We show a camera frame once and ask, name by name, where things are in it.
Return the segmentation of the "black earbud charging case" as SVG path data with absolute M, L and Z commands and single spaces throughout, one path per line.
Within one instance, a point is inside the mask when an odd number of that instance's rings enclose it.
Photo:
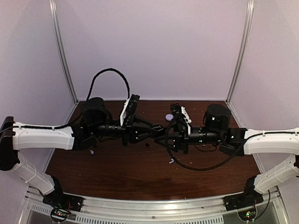
M 161 124 L 152 125 L 150 128 L 152 128 L 154 130 L 151 134 L 151 137 L 153 139 L 165 135 L 166 128 Z

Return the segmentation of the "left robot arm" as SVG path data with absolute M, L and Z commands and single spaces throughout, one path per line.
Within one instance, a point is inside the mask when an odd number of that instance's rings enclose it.
M 27 148 L 56 148 L 81 151 L 95 146 L 101 138 L 121 139 L 125 146 L 147 138 L 163 135 L 164 128 L 154 125 L 135 114 L 139 101 L 132 95 L 124 103 L 118 119 L 113 119 L 102 98 L 95 97 L 84 102 L 79 118 L 81 122 L 64 126 L 34 126 L 5 118 L 0 129 L 0 169 L 16 172 L 25 182 L 36 187 L 44 197 L 57 207 L 67 203 L 57 178 L 38 171 L 25 159 L 20 150 Z

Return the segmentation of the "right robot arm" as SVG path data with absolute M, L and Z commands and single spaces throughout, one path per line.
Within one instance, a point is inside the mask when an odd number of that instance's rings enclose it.
M 173 119 L 160 130 L 154 141 L 166 147 L 171 158 L 180 166 L 197 171 L 218 168 L 234 156 L 258 153 L 287 153 L 289 157 L 269 171 L 247 180 L 244 192 L 240 194 L 240 203 L 251 205 L 257 196 L 272 187 L 284 183 L 299 174 L 299 130 L 298 128 L 280 131 L 258 131 L 247 128 L 229 127 L 231 111 L 219 104 L 211 104 L 203 117 L 203 126 L 191 125 L 191 119 L 183 106 L 171 105 Z M 223 162 L 207 168 L 193 168 L 182 164 L 173 155 L 174 152 L 188 153 L 190 145 L 211 144 L 229 157 Z

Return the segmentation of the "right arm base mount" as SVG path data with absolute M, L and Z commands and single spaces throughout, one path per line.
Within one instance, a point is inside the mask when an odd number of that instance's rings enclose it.
M 238 210 L 263 202 L 263 195 L 259 193 L 240 193 L 223 198 L 226 211 Z

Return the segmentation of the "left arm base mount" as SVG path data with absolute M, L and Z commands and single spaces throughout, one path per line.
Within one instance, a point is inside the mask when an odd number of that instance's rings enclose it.
M 83 198 L 70 194 L 49 194 L 43 196 L 43 203 L 53 208 L 69 211 L 80 212 L 83 204 Z

